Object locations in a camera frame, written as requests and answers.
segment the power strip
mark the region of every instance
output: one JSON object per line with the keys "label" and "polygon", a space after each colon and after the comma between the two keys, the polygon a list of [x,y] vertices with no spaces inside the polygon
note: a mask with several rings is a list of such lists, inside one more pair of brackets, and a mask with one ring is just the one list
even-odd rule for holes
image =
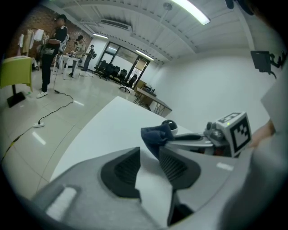
{"label": "power strip", "polygon": [[40,124],[34,123],[33,128],[39,128],[39,127],[43,127],[43,126],[44,126],[44,122],[41,122]]}

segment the brick wall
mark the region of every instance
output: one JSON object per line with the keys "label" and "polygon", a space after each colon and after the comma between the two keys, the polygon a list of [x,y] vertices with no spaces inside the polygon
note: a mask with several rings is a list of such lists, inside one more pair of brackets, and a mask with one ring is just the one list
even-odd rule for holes
{"label": "brick wall", "polygon": [[[54,27],[53,19],[57,15],[58,14],[55,13],[53,10],[46,8],[45,6],[39,5],[35,7],[27,16],[27,18],[23,21],[23,23],[19,26],[17,31],[15,32],[13,39],[11,40],[11,43],[9,44],[7,48],[6,58],[14,57],[17,55],[17,51],[19,49],[19,46],[18,46],[19,37],[21,34],[24,34],[24,35],[27,34],[28,27],[42,29],[46,33],[48,33],[50,36]],[[71,40],[68,42],[68,45],[65,49],[65,53],[68,53],[74,49],[74,42],[79,35],[84,36],[84,40],[86,42],[86,49],[87,49],[92,38],[82,29],[72,24],[69,20],[67,20],[66,26],[68,28],[68,34],[70,35]],[[30,57],[34,58],[36,56],[36,47],[39,44],[40,42],[34,41],[34,45],[32,49],[29,50]]]}

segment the office chair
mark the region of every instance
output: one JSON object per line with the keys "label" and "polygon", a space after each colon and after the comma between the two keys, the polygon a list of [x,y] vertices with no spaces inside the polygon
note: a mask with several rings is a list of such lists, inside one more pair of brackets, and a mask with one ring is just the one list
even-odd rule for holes
{"label": "office chair", "polygon": [[100,76],[99,78],[104,77],[105,80],[109,80],[109,76],[112,74],[112,72],[114,71],[115,66],[112,64],[107,64],[105,72],[102,76]]}
{"label": "office chair", "polygon": [[125,92],[128,91],[130,93],[130,90],[127,89],[127,86],[128,87],[132,87],[133,83],[137,80],[137,74],[134,74],[134,76],[131,78],[131,80],[129,82],[125,82],[125,81],[122,81],[122,84],[124,85],[124,87],[120,87],[120,89],[125,89]]}
{"label": "office chair", "polygon": [[119,71],[120,71],[120,67],[116,66],[113,73],[112,73],[113,78],[118,77]]}
{"label": "office chair", "polygon": [[120,75],[118,76],[118,78],[119,78],[121,81],[124,81],[126,75],[127,75],[127,70],[121,70]]}
{"label": "office chair", "polygon": [[104,69],[106,68],[106,66],[107,66],[107,63],[106,63],[106,60],[104,60],[99,65],[96,65],[94,67],[95,71],[93,73],[98,74],[98,75],[104,74]]}

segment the sleeve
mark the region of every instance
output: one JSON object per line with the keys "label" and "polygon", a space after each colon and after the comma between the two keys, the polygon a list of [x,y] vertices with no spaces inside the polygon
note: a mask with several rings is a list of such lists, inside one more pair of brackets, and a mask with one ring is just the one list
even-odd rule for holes
{"label": "sleeve", "polygon": [[274,85],[261,99],[276,132],[288,131],[288,63]]}
{"label": "sleeve", "polygon": [[56,31],[55,40],[63,42],[67,36],[67,28],[62,27]]}

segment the blue cloth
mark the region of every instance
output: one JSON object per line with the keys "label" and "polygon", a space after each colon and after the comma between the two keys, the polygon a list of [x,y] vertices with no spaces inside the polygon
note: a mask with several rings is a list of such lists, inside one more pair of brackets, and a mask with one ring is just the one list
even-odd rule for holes
{"label": "blue cloth", "polygon": [[168,124],[156,127],[141,128],[141,137],[150,152],[159,159],[159,148],[174,137]]}

